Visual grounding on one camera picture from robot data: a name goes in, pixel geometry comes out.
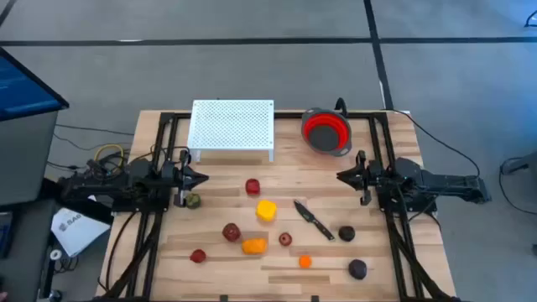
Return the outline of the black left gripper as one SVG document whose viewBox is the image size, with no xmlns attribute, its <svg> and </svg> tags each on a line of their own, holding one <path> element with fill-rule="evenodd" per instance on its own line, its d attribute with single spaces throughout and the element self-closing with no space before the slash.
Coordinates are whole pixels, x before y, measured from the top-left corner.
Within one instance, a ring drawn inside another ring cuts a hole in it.
<svg viewBox="0 0 537 302">
<path fill-rule="evenodd" d="M 184 201 L 184 168 L 189 164 L 189 150 L 181 149 L 179 153 L 179 159 L 174 161 L 169 161 L 174 165 L 174 180 L 179 181 L 178 193 L 175 197 L 174 205 L 178 207 L 185 207 Z M 188 167 L 188 176 L 192 179 L 201 179 L 201 180 L 189 180 L 188 181 L 188 190 L 193 190 L 196 186 L 206 182 L 209 179 L 209 176 L 206 174 L 198 173 L 194 171 L 191 167 Z"/>
</svg>

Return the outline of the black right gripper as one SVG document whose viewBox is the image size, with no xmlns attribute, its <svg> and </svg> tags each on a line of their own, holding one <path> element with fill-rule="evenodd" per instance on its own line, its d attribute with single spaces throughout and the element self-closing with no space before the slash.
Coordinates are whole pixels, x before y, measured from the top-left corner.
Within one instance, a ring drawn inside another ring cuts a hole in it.
<svg viewBox="0 0 537 302">
<path fill-rule="evenodd" d="M 356 157 L 357 164 L 353 168 L 336 174 L 338 179 L 343 183 L 351 186 L 353 189 L 362 190 L 362 197 L 360 198 L 361 206 L 367 206 L 371 202 L 372 195 L 369 187 L 377 185 L 377 177 L 380 175 L 380 163 L 376 159 L 373 159 L 369 160 L 368 164 L 366 164 L 366 160 L 366 152 L 359 150 Z"/>
</svg>

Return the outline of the black kitchen knife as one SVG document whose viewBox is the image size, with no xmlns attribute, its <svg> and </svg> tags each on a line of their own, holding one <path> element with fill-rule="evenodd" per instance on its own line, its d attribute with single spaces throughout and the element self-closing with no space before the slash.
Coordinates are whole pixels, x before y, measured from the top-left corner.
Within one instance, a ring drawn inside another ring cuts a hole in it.
<svg viewBox="0 0 537 302">
<path fill-rule="evenodd" d="M 316 229 L 329 241 L 333 241 L 333 234 L 298 200 L 294 200 L 295 209 L 308 223 L 313 224 Z"/>
</svg>

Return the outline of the red collapsible colander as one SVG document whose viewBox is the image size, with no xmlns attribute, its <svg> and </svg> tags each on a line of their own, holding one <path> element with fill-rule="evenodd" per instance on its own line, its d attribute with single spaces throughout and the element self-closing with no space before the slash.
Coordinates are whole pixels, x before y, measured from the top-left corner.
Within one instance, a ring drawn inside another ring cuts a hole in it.
<svg viewBox="0 0 537 302">
<path fill-rule="evenodd" d="M 352 150 L 352 130 L 339 112 L 314 107 L 301 118 L 302 138 L 319 154 L 342 157 Z"/>
</svg>

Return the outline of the dark red apple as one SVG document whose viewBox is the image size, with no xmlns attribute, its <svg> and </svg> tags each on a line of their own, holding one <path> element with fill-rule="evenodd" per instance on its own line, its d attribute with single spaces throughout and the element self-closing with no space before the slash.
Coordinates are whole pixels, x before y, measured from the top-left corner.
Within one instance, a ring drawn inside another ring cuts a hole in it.
<svg viewBox="0 0 537 302">
<path fill-rule="evenodd" d="M 242 233 L 239 229 L 239 227 L 235 223 L 227 223 L 223 229 L 222 229 L 222 235 L 229 241 L 229 242 L 236 242 L 239 240 L 242 236 Z"/>
</svg>

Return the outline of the yellow bell pepper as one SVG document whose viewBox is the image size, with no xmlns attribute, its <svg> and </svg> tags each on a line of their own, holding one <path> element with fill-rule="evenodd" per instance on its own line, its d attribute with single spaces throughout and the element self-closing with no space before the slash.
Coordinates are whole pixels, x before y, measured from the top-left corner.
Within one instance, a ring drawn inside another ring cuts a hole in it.
<svg viewBox="0 0 537 302">
<path fill-rule="evenodd" d="M 272 221 L 276 217 L 277 205 L 269 200 L 261 200 L 256 207 L 256 216 L 261 221 Z"/>
</svg>

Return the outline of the orange bell pepper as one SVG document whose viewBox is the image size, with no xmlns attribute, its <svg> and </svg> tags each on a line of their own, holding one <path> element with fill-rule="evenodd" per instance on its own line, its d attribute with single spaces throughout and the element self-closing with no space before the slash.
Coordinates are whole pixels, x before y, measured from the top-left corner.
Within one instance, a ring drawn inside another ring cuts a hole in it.
<svg viewBox="0 0 537 302">
<path fill-rule="evenodd" d="M 242 251 L 247 255 L 263 254 L 267 250 L 268 241 L 264 238 L 254 238 L 242 242 Z"/>
</svg>

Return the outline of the dark purple fruit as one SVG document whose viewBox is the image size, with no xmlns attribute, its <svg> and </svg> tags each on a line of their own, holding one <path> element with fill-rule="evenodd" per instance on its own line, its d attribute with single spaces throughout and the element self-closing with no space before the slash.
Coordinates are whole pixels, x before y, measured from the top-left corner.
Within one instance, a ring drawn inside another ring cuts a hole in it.
<svg viewBox="0 0 537 302">
<path fill-rule="evenodd" d="M 347 266 L 348 273 L 358 280 L 362 280 L 367 276 L 368 267 L 363 260 L 353 259 Z"/>
</svg>

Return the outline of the white perforated metal rack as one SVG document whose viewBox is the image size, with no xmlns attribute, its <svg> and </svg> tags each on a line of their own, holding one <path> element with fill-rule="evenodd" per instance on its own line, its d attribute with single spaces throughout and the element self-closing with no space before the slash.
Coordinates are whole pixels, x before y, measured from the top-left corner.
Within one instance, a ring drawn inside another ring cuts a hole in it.
<svg viewBox="0 0 537 302">
<path fill-rule="evenodd" d="M 274 161 L 274 101 L 194 100 L 187 140 L 198 162 L 204 151 L 266 151 Z"/>
</svg>

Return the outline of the white printed paper sheet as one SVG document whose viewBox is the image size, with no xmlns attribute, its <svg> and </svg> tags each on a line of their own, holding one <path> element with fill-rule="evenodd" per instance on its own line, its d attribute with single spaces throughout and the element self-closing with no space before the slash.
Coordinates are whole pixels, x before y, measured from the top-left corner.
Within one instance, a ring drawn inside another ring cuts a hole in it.
<svg viewBox="0 0 537 302">
<path fill-rule="evenodd" d="M 71 258 L 77 256 L 109 229 L 109 224 L 67 208 L 59 209 L 54 214 L 51 224 L 51 231 Z"/>
</svg>

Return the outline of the grey chair base leg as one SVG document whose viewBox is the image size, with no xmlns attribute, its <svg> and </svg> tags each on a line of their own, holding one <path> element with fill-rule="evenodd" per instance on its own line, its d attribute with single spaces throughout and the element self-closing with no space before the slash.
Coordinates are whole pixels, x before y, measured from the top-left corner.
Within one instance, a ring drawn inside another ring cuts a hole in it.
<svg viewBox="0 0 537 302">
<path fill-rule="evenodd" d="M 537 151 L 522 157 L 506 159 L 502 163 L 500 171 L 502 174 L 512 174 L 522 169 L 528 169 L 537 177 Z"/>
</svg>

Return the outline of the grey cabinet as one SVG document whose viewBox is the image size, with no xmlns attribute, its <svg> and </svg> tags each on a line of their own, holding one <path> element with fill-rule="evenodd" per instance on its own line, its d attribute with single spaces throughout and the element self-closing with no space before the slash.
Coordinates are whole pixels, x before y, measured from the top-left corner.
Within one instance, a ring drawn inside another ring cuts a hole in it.
<svg viewBox="0 0 537 302">
<path fill-rule="evenodd" d="M 57 116 L 49 112 L 0 122 L 0 206 L 38 197 Z"/>
</svg>

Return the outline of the blue computer screen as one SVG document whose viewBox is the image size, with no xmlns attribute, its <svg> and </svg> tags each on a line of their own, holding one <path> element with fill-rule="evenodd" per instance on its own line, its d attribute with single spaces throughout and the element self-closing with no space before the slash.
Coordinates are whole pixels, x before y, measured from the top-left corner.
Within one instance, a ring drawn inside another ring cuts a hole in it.
<svg viewBox="0 0 537 302">
<path fill-rule="evenodd" d="M 64 97 L 0 47 L 0 121 L 69 107 Z"/>
</svg>

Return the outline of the black aluminium table frame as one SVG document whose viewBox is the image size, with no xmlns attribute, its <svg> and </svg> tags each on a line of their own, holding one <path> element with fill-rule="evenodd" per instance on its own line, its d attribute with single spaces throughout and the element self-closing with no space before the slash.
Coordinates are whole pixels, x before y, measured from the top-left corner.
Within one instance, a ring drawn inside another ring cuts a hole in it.
<svg viewBox="0 0 537 302">
<path fill-rule="evenodd" d="M 196 188 L 201 206 L 195 210 L 171 206 L 163 216 L 154 270 L 141 265 L 127 294 L 147 294 L 153 301 L 252 300 L 396 301 L 399 290 L 394 273 L 388 231 L 378 204 L 359 203 L 360 193 L 336 178 L 349 169 L 354 157 L 324 156 L 311 150 L 301 137 L 301 115 L 278 112 L 274 120 L 274 161 L 265 152 L 205 151 L 193 168 L 209 176 Z M 259 195 L 247 195 L 245 183 L 256 179 Z M 261 221 L 256 207 L 261 200 L 278 209 L 272 221 Z M 335 237 L 327 240 L 297 212 L 301 202 Z M 222 229 L 235 223 L 242 236 L 229 242 Z M 344 242 L 342 226 L 356 236 Z M 293 241 L 279 244 L 288 232 Z M 265 253 L 247 255 L 242 242 L 264 238 Z M 206 253 L 203 263 L 190 261 L 196 249 Z M 310 268 L 299 267 L 309 255 Z M 347 271 L 353 259 L 367 264 L 367 276 L 354 279 Z"/>
</svg>

